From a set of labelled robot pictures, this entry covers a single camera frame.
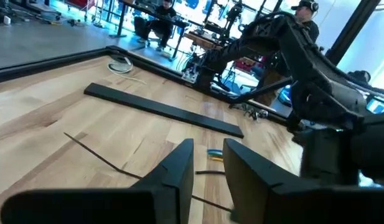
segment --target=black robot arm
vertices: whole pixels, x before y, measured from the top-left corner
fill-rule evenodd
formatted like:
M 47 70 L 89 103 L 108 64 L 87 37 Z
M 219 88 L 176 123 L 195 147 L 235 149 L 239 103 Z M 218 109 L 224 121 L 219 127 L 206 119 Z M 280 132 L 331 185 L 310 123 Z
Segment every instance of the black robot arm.
M 222 74 L 228 62 L 250 55 L 269 56 L 280 50 L 293 79 L 293 110 L 301 119 L 337 129 L 352 129 L 363 119 L 368 113 L 366 101 L 354 80 L 322 55 L 293 15 L 275 12 L 255 23 L 258 27 L 251 36 L 203 55 L 195 67 L 198 87 L 209 88 L 213 76 Z

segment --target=black cap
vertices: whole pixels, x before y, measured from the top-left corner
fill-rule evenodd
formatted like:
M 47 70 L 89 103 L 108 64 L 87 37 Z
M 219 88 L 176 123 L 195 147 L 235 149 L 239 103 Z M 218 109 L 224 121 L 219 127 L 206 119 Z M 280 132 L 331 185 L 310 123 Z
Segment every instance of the black cap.
M 313 0 L 302 0 L 299 2 L 298 6 L 292 6 L 291 7 L 291 10 L 297 10 L 298 8 L 300 7 L 303 7 L 303 6 L 306 6 L 308 7 L 309 9 L 311 9 L 311 4 L 312 2 L 314 2 Z

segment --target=wood grain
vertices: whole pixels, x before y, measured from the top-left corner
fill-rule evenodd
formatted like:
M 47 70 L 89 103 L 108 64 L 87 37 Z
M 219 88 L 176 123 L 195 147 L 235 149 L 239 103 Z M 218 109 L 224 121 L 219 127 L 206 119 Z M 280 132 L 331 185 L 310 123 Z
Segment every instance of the wood grain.
M 146 175 L 185 138 L 194 138 L 194 169 L 223 170 L 207 159 L 207 148 L 221 149 L 222 133 L 83 95 L 91 82 L 239 125 L 252 150 L 297 174 L 302 149 L 284 127 L 254 122 L 228 105 L 141 68 L 128 80 L 96 58 L 33 76 L 0 83 L 0 207 L 26 189 L 129 187 L 137 180 L 115 172 L 69 140 L 75 136 L 124 170 Z M 197 175 L 194 195 L 232 206 L 225 177 Z M 192 200 L 190 223 L 229 223 L 228 213 Z

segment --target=pants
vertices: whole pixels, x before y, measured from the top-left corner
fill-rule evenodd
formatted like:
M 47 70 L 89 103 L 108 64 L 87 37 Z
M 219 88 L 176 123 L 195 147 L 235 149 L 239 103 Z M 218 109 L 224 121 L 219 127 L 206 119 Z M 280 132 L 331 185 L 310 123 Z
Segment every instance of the pants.
M 272 68 L 267 68 L 264 71 L 264 74 L 263 74 L 260 82 L 258 83 L 257 88 L 262 88 L 263 86 L 273 84 L 273 83 L 280 81 L 284 78 L 285 77 L 281 76 L 276 70 L 274 70 Z M 277 90 L 274 90 L 270 93 L 266 93 L 264 95 L 257 96 L 254 100 L 256 102 L 263 104 L 263 105 L 271 106 L 272 101 L 274 99 L 276 99 L 276 91 Z
M 162 35 L 160 46 L 166 47 L 169 37 L 171 36 L 171 33 L 172 33 L 172 25 L 164 21 L 148 21 L 146 23 L 145 30 L 142 33 L 141 37 L 147 40 L 149 38 L 149 33 L 152 30 Z

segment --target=person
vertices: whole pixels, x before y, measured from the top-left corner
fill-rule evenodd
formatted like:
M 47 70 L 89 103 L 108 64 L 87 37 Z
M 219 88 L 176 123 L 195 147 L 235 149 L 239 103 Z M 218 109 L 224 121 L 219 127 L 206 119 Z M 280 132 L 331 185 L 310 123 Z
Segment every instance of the person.
M 160 16 L 167 17 L 169 19 L 175 19 L 177 13 L 175 9 L 172 7 L 172 0 L 163 0 L 162 5 L 156 8 L 156 14 Z M 173 25 L 168 23 L 167 21 L 154 20 L 146 23 L 146 28 L 144 32 L 141 34 L 141 38 L 138 40 L 139 43 L 144 44 L 149 38 L 149 33 L 151 30 L 157 30 L 162 34 L 161 41 L 159 46 L 157 47 L 157 51 L 162 51 L 166 48 L 169 37 L 172 33 Z
M 298 6 L 293 6 L 291 9 L 295 11 L 297 21 L 306 27 L 307 33 L 309 34 L 309 37 L 312 39 L 312 41 L 316 42 L 319 36 L 319 27 L 312 20 L 312 18 L 314 13 L 319 10 L 318 3 L 314 0 L 301 0 Z M 274 82 L 284 79 L 289 75 L 286 62 L 281 56 L 281 53 L 275 53 L 272 58 L 275 57 L 277 58 L 277 62 L 274 63 L 276 64 L 275 66 L 269 66 L 265 71 L 252 69 L 253 71 L 256 70 L 257 72 L 263 72 L 263 74 L 260 74 L 262 78 L 258 84 L 258 87 L 270 85 Z M 275 98 L 276 91 L 273 91 L 264 95 L 257 96 L 255 101 L 266 106 L 270 106 Z

